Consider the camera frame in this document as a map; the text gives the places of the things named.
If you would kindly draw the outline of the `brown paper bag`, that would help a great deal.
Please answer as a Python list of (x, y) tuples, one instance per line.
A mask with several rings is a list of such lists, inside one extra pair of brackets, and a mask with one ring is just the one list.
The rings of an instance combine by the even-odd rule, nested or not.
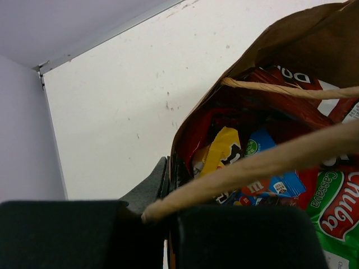
[[(338, 88), (302, 90), (244, 80), (253, 70), (272, 65), (313, 76)], [(177, 160), (178, 144), (194, 114), (213, 107), (237, 107), (244, 100), (250, 106), (271, 107), (251, 94), (251, 90), (303, 99), (358, 99), (358, 2), (328, 3), (309, 8), (284, 17), (264, 30), (239, 60), (221, 75), (180, 126), (171, 150), (170, 193), (145, 209), (144, 221), (154, 222), (167, 216), (173, 219), (178, 212), (194, 206), (220, 205), (214, 198), (222, 193), (239, 191), (256, 181), (269, 180), (290, 171), (314, 168), (339, 157), (358, 156), (358, 119), (322, 128), (309, 125), (310, 133), (176, 187), (172, 179), (176, 171), (173, 163)]]

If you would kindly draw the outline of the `blue M&M's packet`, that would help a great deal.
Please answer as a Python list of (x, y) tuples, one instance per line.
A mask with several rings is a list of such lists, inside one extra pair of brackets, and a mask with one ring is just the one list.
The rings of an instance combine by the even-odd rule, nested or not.
[[(264, 150), (275, 147), (266, 129), (262, 128), (251, 134), (244, 151), (244, 157), (249, 157)], [(239, 191), (222, 193), (215, 200), (220, 205), (257, 206), (264, 198), (294, 198), (306, 190), (297, 173), (290, 171), (270, 180), (251, 183)]]

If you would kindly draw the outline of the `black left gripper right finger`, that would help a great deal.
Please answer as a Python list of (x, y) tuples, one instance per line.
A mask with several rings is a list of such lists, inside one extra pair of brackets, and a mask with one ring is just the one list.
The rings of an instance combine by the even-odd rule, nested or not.
[(290, 206), (199, 205), (174, 215), (170, 268), (327, 268), (307, 214)]

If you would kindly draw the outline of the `yellow M&M's packet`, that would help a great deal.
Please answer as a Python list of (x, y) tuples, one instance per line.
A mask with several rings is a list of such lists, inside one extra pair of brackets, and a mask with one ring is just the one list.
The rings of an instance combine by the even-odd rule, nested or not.
[(192, 159), (194, 178), (203, 177), (241, 158), (242, 148), (238, 131), (223, 127), (213, 142), (196, 151)]

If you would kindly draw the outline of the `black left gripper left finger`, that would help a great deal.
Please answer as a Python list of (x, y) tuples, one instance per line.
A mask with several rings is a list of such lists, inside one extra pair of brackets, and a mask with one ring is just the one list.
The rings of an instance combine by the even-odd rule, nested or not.
[(117, 200), (1, 203), (2, 268), (162, 268), (164, 230), (145, 207), (168, 189), (168, 158)]

